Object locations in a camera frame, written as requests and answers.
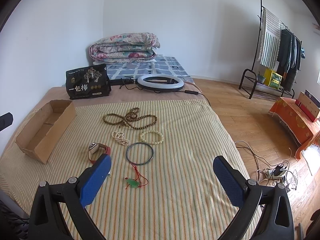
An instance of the floral orange tablecloth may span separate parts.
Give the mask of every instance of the floral orange tablecloth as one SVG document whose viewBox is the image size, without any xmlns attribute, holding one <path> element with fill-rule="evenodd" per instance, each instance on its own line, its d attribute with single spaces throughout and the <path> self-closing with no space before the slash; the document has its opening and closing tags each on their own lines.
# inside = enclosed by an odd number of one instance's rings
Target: floral orange tablecloth
<svg viewBox="0 0 320 240">
<path fill-rule="evenodd" d="M 312 122 L 309 117 L 295 104 L 295 99 L 279 98 L 271 107 L 270 113 L 278 114 L 290 128 L 301 146 L 296 151 L 296 158 L 300 159 L 302 150 L 311 144 L 317 144 L 320 138 L 320 122 Z"/>
</svg>

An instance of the blue gripper pad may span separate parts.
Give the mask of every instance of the blue gripper pad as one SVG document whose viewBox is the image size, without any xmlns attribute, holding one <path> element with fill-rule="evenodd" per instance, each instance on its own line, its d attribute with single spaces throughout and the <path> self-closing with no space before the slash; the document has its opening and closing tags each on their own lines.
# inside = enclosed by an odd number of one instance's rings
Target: blue gripper pad
<svg viewBox="0 0 320 240">
<path fill-rule="evenodd" d="M 241 208 L 244 204 L 244 191 L 219 157 L 213 160 L 213 171 L 232 205 Z"/>
<path fill-rule="evenodd" d="M 83 207 L 90 205 L 96 197 L 103 181 L 107 177 L 111 169 L 110 155 L 103 154 L 99 158 L 104 157 L 103 160 L 97 165 L 92 166 L 90 169 L 95 168 L 89 179 L 83 184 L 80 190 L 80 203 Z"/>
</svg>

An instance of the red cord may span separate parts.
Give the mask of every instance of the red cord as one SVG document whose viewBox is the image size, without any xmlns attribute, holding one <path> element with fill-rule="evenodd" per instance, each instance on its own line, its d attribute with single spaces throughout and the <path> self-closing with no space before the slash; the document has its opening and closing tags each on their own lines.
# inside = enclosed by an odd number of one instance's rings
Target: red cord
<svg viewBox="0 0 320 240">
<path fill-rule="evenodd" d="M 139 182 L 140 182 L 140 185 L 139 185 L 138 187 L 143 187 L 143 186 L 147 185 L 147 184 L 149 183 L 148 179 L 147 179 L 146 177 L 142 176 L 142 175 L 139 173 L 136 165 L 133 165 L 132 163 L 130 163 L 130 164 L 132 165 L 132 167 L 134 168 L 134 170 L 135 170 L 135 172 L 136 172 L 136 174 L 137 174 L 137 178 L 135 179 L 135 181 L 139 180 Z M 140 180 L 140 176 L 143 177 L 143 178 L 147 181 L 146 184 L 141 185 L 142 182 L 141 182 L 141 180 Z"/>
</svg>

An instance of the wall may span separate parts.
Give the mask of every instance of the wall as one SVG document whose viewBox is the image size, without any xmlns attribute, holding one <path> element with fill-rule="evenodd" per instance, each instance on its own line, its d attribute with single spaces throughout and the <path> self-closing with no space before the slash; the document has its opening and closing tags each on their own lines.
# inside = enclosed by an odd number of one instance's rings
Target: wall
<svg viewBox="0 0 320 240">
<path fill-rule="evenodd" d="M 283 0 L 263 4 L 288 26 Z M 191 75 L 239 83 L 256 49 L 260 0 L 105 0 L 103 34 L 153 32 L 159 53 L 174 56 Z"/>
<path fill-rule="evenodd" d="M 294 33 L 302 40 L 306 58 L 301 59 L 301 71 L 298 71 L 296 84 L 293 89 L 296 97 L 300 91 L 309 90 L 316 98 L 320 98 L 320 85 L 318 78 L 320 73 L 320 35 L 314 31 L 312 23 L 316 23 L 314 17 L 295 14 Z"/>
<path fill-rule="evenodd" d="M 22 0 L 0 33 L 0 154 L 28 112 L 69 69 L 88 66 L 87 48 L 102 37 L 103 0 Z"/>
</svg>

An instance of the pale yellow bead bracelet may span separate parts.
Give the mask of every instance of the pale yellow bead bracelet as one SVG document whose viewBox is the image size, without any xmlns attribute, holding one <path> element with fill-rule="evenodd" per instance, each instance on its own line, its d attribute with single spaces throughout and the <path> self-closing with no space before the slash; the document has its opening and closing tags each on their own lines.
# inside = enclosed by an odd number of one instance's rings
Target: pale yellow bead bracelet
<svg viewBox="0 0 320 240">
<path fill-rule="evenodd" d="M 147 133 L 155 133 L 155 134 L 157 134 L 157 135 L 159 135 L 160 136 L 160 138 L 161 138 L 161 140 L 160 141 L 158 141 L 158 142 L 148 142 L 148 141 L 146 141 L 143 137 L 147 134 Z M 155 130 L 149 130 L 149 131 L 145 131 L 145 132 L 143 132 L 141 135 L 140 135 L 140 140 L 142 141 L 142 142 L 145 142 L 145 143 L 148 143 L 148 144 L 153 144 L 153 145 L 156 145 L 156 144 L 160 144 L 160 143 L 162 143 L 163 141 L 164 141 L 164 136 L 163 136 L 163 134 L 162 133 L 160 133 L 160 132 L 158 132 L 158 131 L 155 131 Z"/>
</svg>

